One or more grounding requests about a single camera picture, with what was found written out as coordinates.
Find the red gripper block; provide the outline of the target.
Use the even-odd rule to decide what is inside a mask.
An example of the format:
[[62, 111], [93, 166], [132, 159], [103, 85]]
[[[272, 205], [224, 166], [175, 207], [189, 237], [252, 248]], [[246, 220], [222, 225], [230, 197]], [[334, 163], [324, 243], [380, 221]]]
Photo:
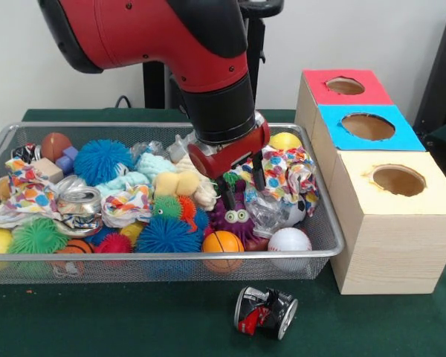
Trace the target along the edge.
[[235, 206], [233, 191], [236, 176], [226, 172], [247, 157], [252, 158], [255, 188], [265, 189], [262, 148], [268, 144], [270, 136], [268, 122], [260, 120], [248, 135], [229, 144], [220, 147], [212, 147], [200, 141], [188, 144], [190, 160], [202, 175], [216, 180], [219, 194], [227, 210], [233, 210]]

